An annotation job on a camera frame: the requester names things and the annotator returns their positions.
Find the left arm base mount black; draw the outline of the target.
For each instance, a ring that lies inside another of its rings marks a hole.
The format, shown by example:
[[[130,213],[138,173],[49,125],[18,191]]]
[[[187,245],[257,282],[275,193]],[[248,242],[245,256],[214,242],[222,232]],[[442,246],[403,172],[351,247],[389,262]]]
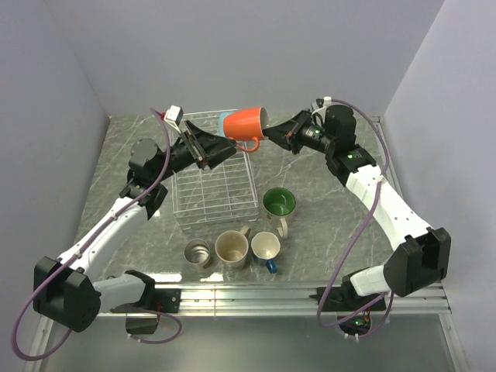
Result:
[[[144,303],[119,305],[110,313],[126,317],[126,331],[130,335],[151,336],[166,321],[171,321],[178,330],[182,330],[181,321],[176,316],[180,301],[180,289],[155,289]]]

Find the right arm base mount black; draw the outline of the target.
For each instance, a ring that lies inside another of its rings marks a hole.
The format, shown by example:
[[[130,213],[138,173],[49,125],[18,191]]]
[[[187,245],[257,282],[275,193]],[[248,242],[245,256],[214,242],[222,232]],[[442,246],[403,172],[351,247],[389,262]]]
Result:
[[[353,337],[356,341],[371,336],[388,320],[394,301],[393,294],[372,294],[365,297],[348,294],[345,288],[333,287],[324,296],[325,287],[316,289],[316,294],[309,297],[318,302],[317,323],[322,328],[338,327],[345,338]],[[383,318],[373,325],[371,312],[385,310]],[[347,312],[347,315],[337,316],[336,320],[325,321],[325,312]]]

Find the orange mug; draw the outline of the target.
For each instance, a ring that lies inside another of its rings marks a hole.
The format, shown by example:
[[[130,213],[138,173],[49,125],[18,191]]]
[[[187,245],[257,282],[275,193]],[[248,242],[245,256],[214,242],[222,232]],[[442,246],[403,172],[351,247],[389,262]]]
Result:
[[[264,107],[248,108],[235,111],[224,122],[225,134],[228,139],[236,142],[254,142],[253,148],[237,146],[246,153],[253,153],[260,148],[260,141],[264,140],[263,130],[267,128],[269,117]]]

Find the green interior floral mug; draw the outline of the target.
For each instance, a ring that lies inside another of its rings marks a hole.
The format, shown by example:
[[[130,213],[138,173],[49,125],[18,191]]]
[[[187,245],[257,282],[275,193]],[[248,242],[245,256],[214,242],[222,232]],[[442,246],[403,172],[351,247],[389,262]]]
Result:
[[[265,216],[282,239],[288,238],[289,221],[296,205],[295,195],[286,188],[271,188],[263,195]]]

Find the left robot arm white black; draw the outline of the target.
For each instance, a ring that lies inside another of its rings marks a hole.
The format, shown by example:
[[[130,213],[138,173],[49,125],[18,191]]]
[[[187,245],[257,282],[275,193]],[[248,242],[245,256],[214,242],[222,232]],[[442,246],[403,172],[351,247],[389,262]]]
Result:
[[[137,270],[100,281],[115,251],[160,208],[168,190],[162,182],[195,164],[212,169],[236,153],[236,141],[207,133],[192,122],[165,150],[149,138],[133,144],[127,183],[105,217],[57,259],[34,268],[35,312],[82,332],[101,312],[131,305],[146,312],[156,302],[155,281]]]

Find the light blue mug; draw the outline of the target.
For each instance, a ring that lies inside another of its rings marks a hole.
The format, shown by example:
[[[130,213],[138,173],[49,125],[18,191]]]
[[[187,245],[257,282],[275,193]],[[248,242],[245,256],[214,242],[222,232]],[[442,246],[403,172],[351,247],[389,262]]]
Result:
[[[225,122],[226,118],[229,117],[230,115],[232,115],[233,113],[234,113],[234,111],[225,111],[225,112],[220,113],[219,120],[218,120],[218,135],[219,136],[225,137],[225,138],[229,137],[228,135],[225,134],[224,122]]]

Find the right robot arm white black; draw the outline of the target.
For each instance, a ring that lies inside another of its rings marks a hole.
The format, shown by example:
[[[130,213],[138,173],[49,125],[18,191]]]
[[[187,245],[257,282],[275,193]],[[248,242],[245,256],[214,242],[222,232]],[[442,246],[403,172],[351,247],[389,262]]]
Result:
[[[344,102],[319,101],[314,112],[302,110],[291,119],[263,130],[265,138],[297,154],[304,147],[324,154],[330,173],[369,210],[392,248],[388,260],[343,278],[341,299],[350,309],[369,295],[391,292],[405,297],[444,279],[451,237],[434,229],[406,204],[388,183],[386,167],[359,144],[355,109]]]

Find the beige patterned mug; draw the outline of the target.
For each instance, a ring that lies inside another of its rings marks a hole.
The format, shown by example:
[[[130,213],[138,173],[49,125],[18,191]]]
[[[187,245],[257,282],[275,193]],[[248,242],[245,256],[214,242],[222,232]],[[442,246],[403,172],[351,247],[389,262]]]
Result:
[[[215,253],[218,258],[232,269],[242,269],[250,251],[251,228],[244,225],[240,231],[222,232],[215,241]]]

